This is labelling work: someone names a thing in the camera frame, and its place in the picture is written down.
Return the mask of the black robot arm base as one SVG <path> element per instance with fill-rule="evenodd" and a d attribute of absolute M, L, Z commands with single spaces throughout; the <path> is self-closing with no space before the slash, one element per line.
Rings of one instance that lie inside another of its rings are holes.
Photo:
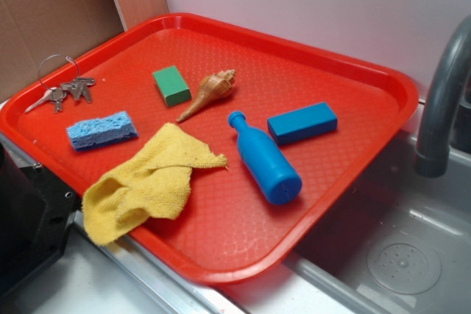
<path fill-rule="evenodd" d="M 58 261 L 77 193 L 43 165 L 19 167 L 1 147 L 1 300 Z"/>

